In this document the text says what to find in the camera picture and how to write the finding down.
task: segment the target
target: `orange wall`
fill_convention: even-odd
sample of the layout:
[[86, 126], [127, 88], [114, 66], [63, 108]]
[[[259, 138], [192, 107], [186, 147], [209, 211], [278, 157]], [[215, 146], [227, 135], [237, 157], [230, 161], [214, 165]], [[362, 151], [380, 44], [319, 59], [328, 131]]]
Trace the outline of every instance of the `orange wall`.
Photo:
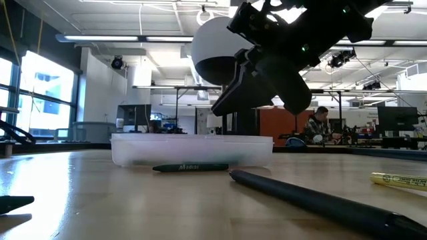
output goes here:
[[[302, 133], [310, 115], [314, 111], [304, 111], [297, 116], [298, 133]], [[290, 134], [295, 129], [295, 116], [286, 109], [273, 108], [260, 110], [260, 135], [274, 138], [274, 146], [284, 146], [285, 140], [278, 139], [281, 134]]]

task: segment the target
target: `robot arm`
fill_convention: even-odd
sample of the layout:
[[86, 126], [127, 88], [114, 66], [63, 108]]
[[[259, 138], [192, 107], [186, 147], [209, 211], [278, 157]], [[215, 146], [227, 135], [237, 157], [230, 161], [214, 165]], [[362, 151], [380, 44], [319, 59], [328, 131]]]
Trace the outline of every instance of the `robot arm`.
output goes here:
[[[299, 74], [320, 63], [319, 56], [339, 40], [369, 40], [373, 18], [365, 14], [392, 0], [266, 0], [258, 11], [242, 3], [228, 29], [254, 46], [235, 55], [234, 79], [212, 107], [215, 115], [272, 105], [278, 95], [284, 107], [297, 115], [306, 110], [312, 92]], [[304, 6], [307, 10], [293, 23], [271, 13]], [[277, 22], [267, 18], [272, 15]]]

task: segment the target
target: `desk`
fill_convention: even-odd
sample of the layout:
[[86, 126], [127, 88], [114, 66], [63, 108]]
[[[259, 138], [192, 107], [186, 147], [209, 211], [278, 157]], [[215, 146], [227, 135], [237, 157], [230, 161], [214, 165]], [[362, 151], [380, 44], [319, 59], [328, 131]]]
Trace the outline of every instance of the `desk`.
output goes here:
[[[374, 185], [369, 175], [426, 170], [420, 161], [298, 153], [276, 153], [266, 168], [246, 169], [396, 211], [424, 225], [427, 193]], [[2, 160], [0, 183], [0, 195], [35, 196], [31, 205], [0, 218], [0, 239], [369, 239], [238, 185], [225, 171], [127, 169], [113, 164], [109, 150]]]

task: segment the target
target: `clear plastic container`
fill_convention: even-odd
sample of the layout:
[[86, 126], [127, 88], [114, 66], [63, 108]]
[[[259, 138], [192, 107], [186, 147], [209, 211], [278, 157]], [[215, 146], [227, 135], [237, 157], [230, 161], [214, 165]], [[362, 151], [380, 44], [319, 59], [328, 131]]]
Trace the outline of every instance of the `clear plastic container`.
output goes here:
[[113, 162], [119, 166], [227, 163], [265, 166], [273, 155], [272, 137], [114, 133]]

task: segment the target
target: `fluorescent light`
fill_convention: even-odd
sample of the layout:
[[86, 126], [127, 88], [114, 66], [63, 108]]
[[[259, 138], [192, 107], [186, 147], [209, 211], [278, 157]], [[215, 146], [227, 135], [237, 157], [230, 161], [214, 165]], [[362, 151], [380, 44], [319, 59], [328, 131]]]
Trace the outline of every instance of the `fluorescent light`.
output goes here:
[[[252, 7], [254, 7], [255, 9], [257, 9], [258, 11], [261, 11], [263, 4], [264, 4], [264, 0], [259, 0], [259, 1], [256, 1], [255, 3], [253, 3]], [[271, 4], [274, 5], [274, 6], [277, 6], [277, 5], [281, 5], [282, 2], [279, 1], [279, 0], [272, 0]], [[277, 11], [277, 12], [272, 12], [272, 13], [278, 15], [279, 17], [281, 17], [282, 19], [284, 19], [287, 23], [292, 23], [298, 17], [300, 17], [300, 15], [305, 10], [307, 10], [307, 9], [305, 9], [305, 8], [299, 8], [299, 9], [297, 9], [297, 8], [293, 7], [291, 9], [289, 9], [289, 10], [285, 9], [285, 10], [282, 10], [282, 11]], [[276, 22], [276, 20], [274, 19], [274, 17], [271, 16], [271, 15], [267, 15], [267, 18]]]
[[236, 14], [237, 10], [238, 10], [238, 7], [234, 7], [234, 6], [229, 7], [228, 8], [228, 17], [233, 18], [234, 15]]
[[140, 89], [175, 89], [174, 86], [133, 86]]
[[209, 6], [216, 6], [217, 3], [216, 2], [209, 2], [209, 1], [140, 1], [140, 0], [80, 0], [82, 3], [112, 3], [112, 4], [118, 4], [118, 5], [129, 5], [129, 4], [153, 4], [153, 5], [158, 5], [158, 4], [172, 4], [172, 3], [176, 3], [178, 5], [199, 5], [199, 4], [204, 4], [204, 5], [209, 5]]
[[[160, 103], [160, 106], [173, 106], [175, 107], [175, 103]], [[212, 104], [178, 104], [180, 107], [212, 107]]]
[[333, 47], [329, 48], [329, 50], [351, 51], [351, 50], [353, 50], [353, 47], [333, 46]]
[[192, 107], [212, 107], [212, 104], [189, 104]]
[[308, 73], [308, 71], [307, 70], [303, 70], [303, 71], [300, 71], [300, 75], [301, 75], [301, 77], [302, 76], [304, 76], [305, 74], [307, 74]]
[[[173, 107], [176, 106], [176, 104], [174, 104], [174, 103], [160, 103], [159, 105], [160, 106], [173, 106]], [[184, 107], [184, 106], [188, 106], [188, 104], [178, 104], [178, 106]]]
[[193, 41], [193, 37], [146, 37], [147, 41], [171, 41], [171, 42], [182, 42], [182, 43], [191, 43]]
[[385, 41], [377, 41], [377, 40], [367, 40], [367, 41], [360, 41], [358, 43], [352, 43], [350, 40], [341, 40], [337, 44], [342, 45], [384, 45]]
[[427, 45], [427, 41], [395, 41], [395, 45]]
[[379, 18], [379, 16], [385, 12], [385, 10], [387, 10], [387, 6], [380, 6], [375, 8], [374, 10], [372, 10], [371, 12], [369, 12], [368, 14], [365, 15], [365, 17], [372, 17], [374, 18], [374, 20], [376, 20], [377, 18]]
[[65, 39], [70, 41], [138, 41], [136, 36], [64, 36]]

